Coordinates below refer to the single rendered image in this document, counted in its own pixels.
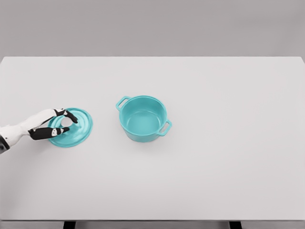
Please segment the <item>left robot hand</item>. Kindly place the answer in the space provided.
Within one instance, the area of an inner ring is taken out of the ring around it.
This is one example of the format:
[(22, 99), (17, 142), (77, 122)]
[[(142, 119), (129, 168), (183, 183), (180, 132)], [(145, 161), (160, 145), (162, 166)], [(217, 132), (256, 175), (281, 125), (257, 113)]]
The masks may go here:
[(43, 140), (43, 139), (50, 139), (54, 138), (58, 135), (61, 135), (70, 130), (69, 127), (63, 128), (51, 128), (51, 127), (44, 127), (40, 128), (41, 125), (50, 121), (54, 117), (58, 116), (65, 116), (72, 120), (73, 123), (77, 124), (78, 119), (68, 110), (63, 108), (58, 109), (46, 109), (43, 110), (35, 115), (32, 115), (25, 121), (20, 123), (20, 126), (25, 129), (30, 137), (33, 140)]

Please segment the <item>teal pot lid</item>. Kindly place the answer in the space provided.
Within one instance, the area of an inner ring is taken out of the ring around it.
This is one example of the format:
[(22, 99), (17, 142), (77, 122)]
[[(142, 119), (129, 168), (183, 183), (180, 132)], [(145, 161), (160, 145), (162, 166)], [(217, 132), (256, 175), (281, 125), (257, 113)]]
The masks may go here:
[(91, 133), (93, 128), (93, 120), (91, 115), (80, 108), (66, 108), (77, 119), (78, 122), (69, 126), (69, 131), (48, 139), (53, 145), (58, 147), (73, 147), (82, 143)]

